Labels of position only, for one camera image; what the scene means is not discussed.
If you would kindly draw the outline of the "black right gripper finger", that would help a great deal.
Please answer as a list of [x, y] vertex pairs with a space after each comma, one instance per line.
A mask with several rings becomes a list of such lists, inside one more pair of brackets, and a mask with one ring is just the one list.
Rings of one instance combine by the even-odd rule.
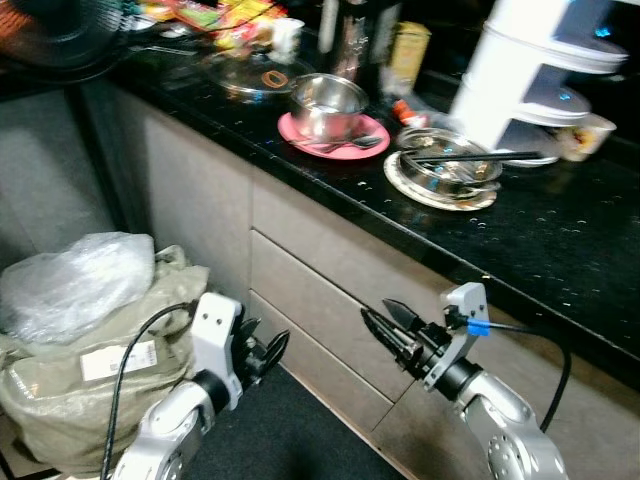
[[397, 340], [421, 340], [425, 321], [410, 306], [392, 298], [383, 301], [388, 312], [387, 330]]
[[399, 326], [371, 308], [361, 308], [360, 314], [366, 328], [392, 353], [397, 364], [411, 364], [413, 340]]

